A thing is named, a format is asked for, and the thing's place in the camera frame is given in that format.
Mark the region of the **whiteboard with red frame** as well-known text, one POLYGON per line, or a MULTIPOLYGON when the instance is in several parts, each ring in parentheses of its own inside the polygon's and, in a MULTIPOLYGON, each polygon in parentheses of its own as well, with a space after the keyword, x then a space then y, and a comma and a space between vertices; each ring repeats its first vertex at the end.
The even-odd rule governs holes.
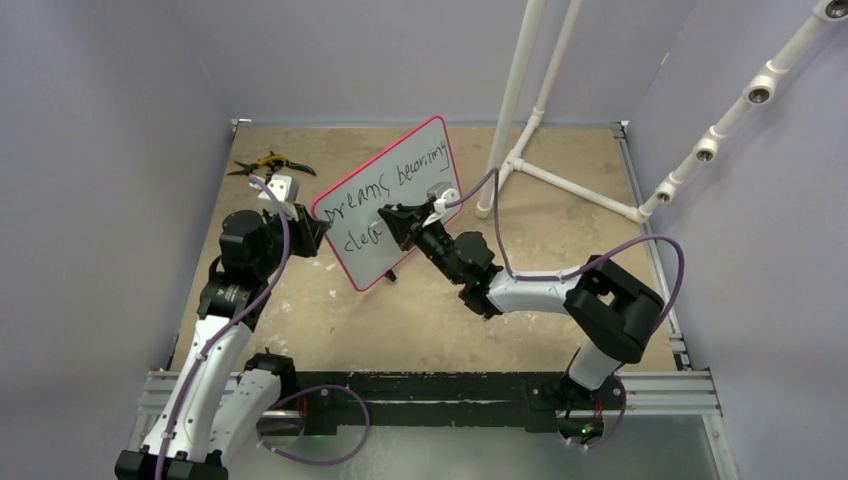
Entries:
POLYGON ((434 115, 320 194, 312 216, 353 288, 364 292, 409 253, 378 215, 386 204, 420 205, 436 187, 461 189, 447 125, 434 115))

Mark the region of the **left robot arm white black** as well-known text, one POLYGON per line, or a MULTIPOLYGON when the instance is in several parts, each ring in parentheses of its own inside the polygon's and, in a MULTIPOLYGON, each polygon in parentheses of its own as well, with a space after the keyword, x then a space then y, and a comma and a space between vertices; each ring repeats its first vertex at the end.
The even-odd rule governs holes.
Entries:
POLYGON ((317 255, 329 230, 301 204, 293 216, 240 210, 222 222, 220 255, 201 291, 192 345, 152 429, 136 450, 120 453, 119 479, 225 479, 233 453, 270 406, 297 399, 291 358, 256 354, 231 395, 234 365, 253 335, 271 290, 291 256, 317 255))

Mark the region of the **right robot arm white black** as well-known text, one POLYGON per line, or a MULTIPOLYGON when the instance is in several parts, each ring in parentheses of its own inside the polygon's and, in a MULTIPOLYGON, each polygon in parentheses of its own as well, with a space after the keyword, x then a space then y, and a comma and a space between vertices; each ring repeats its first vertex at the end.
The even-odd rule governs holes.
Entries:
POLYGON ((641 361, 664 312, 664 300, 609 258, 552 272, 510 272, 479 231, 451 236, 428 218, 430 203, 385 205, 378 215, 398 245, 417 248, 452 284, 472 312, 489 319, 514 312, 570 316, 588 338, 561 381, 564 399, 584 407, 620 366, 641 361))

